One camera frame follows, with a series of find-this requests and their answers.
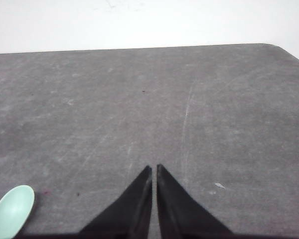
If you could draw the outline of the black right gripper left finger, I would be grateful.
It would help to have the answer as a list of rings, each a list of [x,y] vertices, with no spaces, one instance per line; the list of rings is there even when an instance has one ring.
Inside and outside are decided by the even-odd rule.
[[[152,168],[146,166],[121,196],[80,232],[94,239],[146,239],[152,209]]]

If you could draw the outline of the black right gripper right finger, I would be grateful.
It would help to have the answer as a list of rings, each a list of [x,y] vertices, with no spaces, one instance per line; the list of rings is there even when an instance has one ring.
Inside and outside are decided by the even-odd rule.
[[[209,239],[234,233],[197,203],[162,165],[157,165],[157,208],[163,239]]]

